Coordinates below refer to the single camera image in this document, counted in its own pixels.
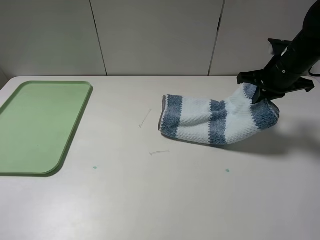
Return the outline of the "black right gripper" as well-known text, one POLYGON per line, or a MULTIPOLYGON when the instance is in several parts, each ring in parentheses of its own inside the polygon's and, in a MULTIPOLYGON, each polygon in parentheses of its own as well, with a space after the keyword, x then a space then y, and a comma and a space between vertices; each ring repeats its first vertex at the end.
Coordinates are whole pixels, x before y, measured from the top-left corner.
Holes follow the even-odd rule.
POLYGON ((314 63, 304 59, 273 57, 264 69, 240 72, 237 83, 256 86, 252 104, 265 99, 280 99, 291 92, 310 92, 315 85, 312 80, 303 78, 303 75, 314 63))

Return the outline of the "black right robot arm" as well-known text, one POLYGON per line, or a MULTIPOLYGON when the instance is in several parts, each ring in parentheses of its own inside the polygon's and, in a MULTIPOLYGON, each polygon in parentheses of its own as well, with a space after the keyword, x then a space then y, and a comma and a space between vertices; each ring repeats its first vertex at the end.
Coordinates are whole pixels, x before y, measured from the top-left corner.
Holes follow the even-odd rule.
POLYGON ((256 86, 252 103, 264 99, 283 98, 287 93, 314 87, 312 80, 303 76, 320 60, 320 2, 307 12, 302 30, 292 41, 269 38, 273 57, 265 68, 240 72, 237 83, 256 86))

